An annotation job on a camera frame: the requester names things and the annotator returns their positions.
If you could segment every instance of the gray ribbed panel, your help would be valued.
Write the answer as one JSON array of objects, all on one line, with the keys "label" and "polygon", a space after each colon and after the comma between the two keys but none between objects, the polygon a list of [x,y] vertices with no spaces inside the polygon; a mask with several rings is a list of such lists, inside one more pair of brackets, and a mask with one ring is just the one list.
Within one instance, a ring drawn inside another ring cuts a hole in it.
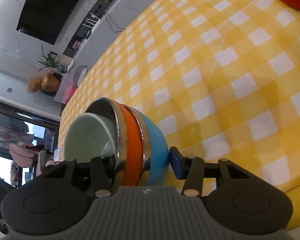
[{"label": "gray ribbed panel", "polygon": [[[145,194],[144,189],[152,192]],[[96,199],[72,228],[51,236],[9,234],[5,240],[292,240],[284,231],[265,236],[242,235],[215,222],[198,198],[171,187],[120,187]]]}]

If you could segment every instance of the green bowl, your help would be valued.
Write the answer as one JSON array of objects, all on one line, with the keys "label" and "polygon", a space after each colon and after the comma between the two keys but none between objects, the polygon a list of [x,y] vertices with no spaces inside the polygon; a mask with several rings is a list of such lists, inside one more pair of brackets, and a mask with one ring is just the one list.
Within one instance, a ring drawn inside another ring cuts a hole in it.
[{"label": "green bowl", "polygon": [[87,163],[98,156],[112,156],[116,152],[116,133],[116,124],[104,116],[79,115],[66,134],[65,159],[74,158],[78,163]]}]

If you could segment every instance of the brown gourd vase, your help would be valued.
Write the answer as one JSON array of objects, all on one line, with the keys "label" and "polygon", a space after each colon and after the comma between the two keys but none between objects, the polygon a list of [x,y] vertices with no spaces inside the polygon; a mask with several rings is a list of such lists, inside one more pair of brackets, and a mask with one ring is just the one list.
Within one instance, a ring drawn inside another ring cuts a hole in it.
[{"label": "brown gourd vase", "polygon": [[41,81],[41,88],[47,92],[57,91],[60,85],[60,81],[53,76],[53,74],[45,74]]}]

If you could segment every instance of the yellow checkered tablecloth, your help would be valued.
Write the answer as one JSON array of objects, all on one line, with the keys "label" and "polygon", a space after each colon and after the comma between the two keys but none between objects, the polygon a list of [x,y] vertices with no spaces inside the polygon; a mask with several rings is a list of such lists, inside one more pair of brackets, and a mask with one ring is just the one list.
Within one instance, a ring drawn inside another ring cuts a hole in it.
[{"label": "yellow checkered tablecloth", "polygon": [[[60,146],[102,96],[142,111],[184,155],[228,158],[285,192],[300,185],[300,11],[280,0],[157,0],[71,98]],[[172,172],[167,183],[182,187]]]}]

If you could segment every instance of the cable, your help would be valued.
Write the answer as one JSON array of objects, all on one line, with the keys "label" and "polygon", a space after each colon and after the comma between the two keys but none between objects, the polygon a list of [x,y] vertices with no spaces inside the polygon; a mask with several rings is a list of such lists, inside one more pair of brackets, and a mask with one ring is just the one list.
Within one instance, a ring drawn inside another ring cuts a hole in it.
[{"label": "cable", "polygon": [[104,13],[104,14],[107,14],[107,15],[109,16],[110,20],[117,26],[118,29],[120,29],[120,30],[125,30],[125,29],[120,28],[120,27],[115,23],[115,21],[111,18],[110,14],[108,14],[108,13],[106,13],[106,12],[104,12],[103,10],[100,10],[100,9],[98,9],[98,8],[97,8],[97,10],[100,11],[100,12],[102,12],[102,13]]},{"label": "cable", "polygon": [[107,16],[105,16],[105,18],[106,18],[106,21],[109,23],[110,29],[111,29],[111,31],[112,31],[113,33],[122,33],[122,31],[115,32],[115,31],[112,29],[111,24],[110,24],[110,22],[108,21]]}]

